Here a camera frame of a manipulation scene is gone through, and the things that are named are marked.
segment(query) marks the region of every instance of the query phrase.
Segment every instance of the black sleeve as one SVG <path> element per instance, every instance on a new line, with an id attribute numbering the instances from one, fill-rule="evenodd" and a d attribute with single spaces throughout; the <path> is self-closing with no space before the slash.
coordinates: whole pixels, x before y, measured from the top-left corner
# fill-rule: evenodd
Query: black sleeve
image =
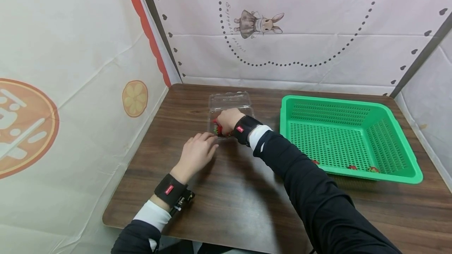
<path id="1" fill-rule="evenodd" d="M 318 254 L 401 253 L 322 169 L 282 135 L 266 132 L 253 154 L 284 180 Z"/>
<path id="2" fill-rule="evenodd" d="M 111 253 L 150 254 L 153 252 L 149 245 L 149 239 L 157 242 L 155 249 L 158 249 L 160 237 L 161 233 L 155 226 L 143 221 L 133 220 L 121 231 L 113 245 Z"/>

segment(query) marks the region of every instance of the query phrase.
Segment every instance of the green plastic basket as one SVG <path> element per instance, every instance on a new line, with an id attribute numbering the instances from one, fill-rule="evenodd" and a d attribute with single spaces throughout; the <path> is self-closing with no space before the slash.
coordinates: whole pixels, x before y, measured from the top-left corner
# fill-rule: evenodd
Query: green plastic basket
<path id="1" fill-rule="evenodd" d="M 325 172 L 399 183 L 422 182 L 413 150 L 384 105 L 286 96 L 282 99 L 280 132 Z"/>

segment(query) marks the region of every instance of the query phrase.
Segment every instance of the wooden table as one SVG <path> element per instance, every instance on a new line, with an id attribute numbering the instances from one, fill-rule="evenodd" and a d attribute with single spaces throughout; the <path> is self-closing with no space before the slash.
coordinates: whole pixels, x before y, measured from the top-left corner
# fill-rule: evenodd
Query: wooden table
<path id="1" fill-rule="evenodd" d="M 207 130 L 210 94 L 246 90 L 256 118 L 279 129 L 288 94 L 378 102 L 401 124 L 422 169 L 419 185 L 332 176 L 357 209 L 404 253 L 452 253 L 452 195 L 395 101 L 386 96 L 173 85 L 119 183 L 103 221 L 125 227 L 178 162 L 185 141 Z M 312 247 L 282 182 L 250 148 L 220 143 L 215 159 L 190 181 L 193 203 L 164 229 L 167 236 L 267 253 L 308 253 Z"/>

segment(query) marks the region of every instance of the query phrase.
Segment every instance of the container lid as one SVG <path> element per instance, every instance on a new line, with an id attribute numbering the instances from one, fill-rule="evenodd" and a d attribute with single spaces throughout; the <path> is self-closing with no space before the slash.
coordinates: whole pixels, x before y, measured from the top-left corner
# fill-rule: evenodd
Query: container lid
<path id="1" fill-rule="evenodd" d="M 250 95 L 246 91 L 212 94 L 209 96 L 209 108 L 211 111 L 249 107 L 251 104 Z"/>

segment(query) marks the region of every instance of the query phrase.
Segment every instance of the bunny illustration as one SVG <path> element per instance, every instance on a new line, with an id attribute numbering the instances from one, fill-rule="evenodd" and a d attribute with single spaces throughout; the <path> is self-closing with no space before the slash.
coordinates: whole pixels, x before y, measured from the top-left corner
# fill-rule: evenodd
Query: bunny illustration
<path id="1" fill-rule="evenodd" d="M 234 31 L 240 31 L 243 38 L 255 37 L 256 33 L 264 34 L 268 31 L 273 31 L 275 34 L 282 34 L 280 27 L 275 26 L 274 23 L 282 19 L 284 13 L 277 14 L 272 19 L 264 18 L 256 11 L 249 13 L 246 10 L 242 11 L 240 19 L 234 19 L 234 22 L 240 24 Z"/>

